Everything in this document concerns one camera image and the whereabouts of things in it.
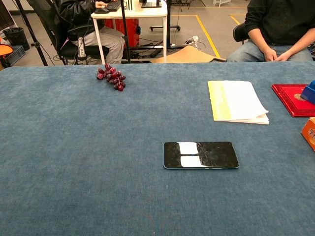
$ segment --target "computer mouse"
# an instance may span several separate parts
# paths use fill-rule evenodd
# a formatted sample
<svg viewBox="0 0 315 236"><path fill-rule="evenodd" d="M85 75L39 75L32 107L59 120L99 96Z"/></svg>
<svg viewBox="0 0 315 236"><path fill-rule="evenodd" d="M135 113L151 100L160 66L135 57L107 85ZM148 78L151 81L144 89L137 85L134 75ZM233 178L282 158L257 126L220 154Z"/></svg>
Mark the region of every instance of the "computer mouse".
<svg viewBox="0 0 315 236"><path fill-rule="evenodd" d="M94 13L95 14L108 14L109 10L106 8L97 8Z"/></svg>

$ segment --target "black jacket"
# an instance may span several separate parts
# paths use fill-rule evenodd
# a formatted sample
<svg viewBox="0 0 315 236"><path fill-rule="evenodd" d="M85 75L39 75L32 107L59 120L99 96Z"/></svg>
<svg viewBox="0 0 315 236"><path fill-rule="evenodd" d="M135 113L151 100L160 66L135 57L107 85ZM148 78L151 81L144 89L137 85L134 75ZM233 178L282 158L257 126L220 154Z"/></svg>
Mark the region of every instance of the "black jacket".
<svg viewBox="0 0 315 236"><path fill-rule="evenodd" d="M78 26L91 25L85 30L85 34L95 31L91 14L95 11L94 0L54 0L59 15L63 18L67 29ZM98 28L104 27L104 21L97 21Z"/></svg>
<svg viewBox="0 0 315 236"><path fill-rule="evenodd" d="M315 28L315 0L251 0L245 26L260 29L268 44L295 44Z"/></svg>

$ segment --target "man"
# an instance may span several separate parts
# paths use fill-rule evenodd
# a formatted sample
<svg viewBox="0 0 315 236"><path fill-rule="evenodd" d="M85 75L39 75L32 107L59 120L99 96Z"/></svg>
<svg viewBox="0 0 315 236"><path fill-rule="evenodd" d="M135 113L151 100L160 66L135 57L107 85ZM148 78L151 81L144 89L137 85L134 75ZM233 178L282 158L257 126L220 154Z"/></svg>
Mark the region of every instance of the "man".
<svg viewBox="0 0 315 236"><path fill-rule="evenodd" d="M102 8L107 6L102 1L94 0L54 0L57 4L59 14L67 21L68 30L79 25L87 24L91 14L96 8ZM117 30L104 27L102 20L98 21L99 36L103 46L109 49L109 53L106 56L106 62L109 64L121 63L125 40L123 34ZM72 41L72 43L78 46L78 41ZM85 46L98 45L96 33L94 27L91 27L86 32L84 37Z"/></svg>
<svg viewBox="0 0 315 236"><path fill-rule="evenodd" d="M251 0L245 28L249 42L227 62L313 61L315 0Z"/></svg>

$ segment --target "grape cluster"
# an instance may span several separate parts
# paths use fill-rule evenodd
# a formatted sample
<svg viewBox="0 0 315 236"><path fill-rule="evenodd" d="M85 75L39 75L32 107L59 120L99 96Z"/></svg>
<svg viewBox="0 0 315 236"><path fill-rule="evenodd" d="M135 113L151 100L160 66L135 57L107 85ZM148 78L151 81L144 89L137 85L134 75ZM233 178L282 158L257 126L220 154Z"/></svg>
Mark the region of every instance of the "grape cluster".
<svg viewBox="0 0 315 236"><path fill-rule="evenodd" d="M98 80L106 80L111 85L114 85L114 89L123 91L126 84L123 82L125 80L125 75L121 71L116 71L116 68L111 67L110 64L105 64L105 70L102 68L98 69L96 78Z"/></svg>

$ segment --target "smartphone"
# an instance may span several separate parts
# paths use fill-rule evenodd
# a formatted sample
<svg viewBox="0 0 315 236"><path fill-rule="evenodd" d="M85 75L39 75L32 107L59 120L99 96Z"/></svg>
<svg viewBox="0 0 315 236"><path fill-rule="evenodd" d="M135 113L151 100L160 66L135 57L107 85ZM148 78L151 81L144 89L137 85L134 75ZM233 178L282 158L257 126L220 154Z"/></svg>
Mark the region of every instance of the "smartphone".
<svg viewBox="0 0 315 236"><path fill-rule="evenodd" d="M166 142L166 169L238 168L239 162L231 142Z"/></svg>

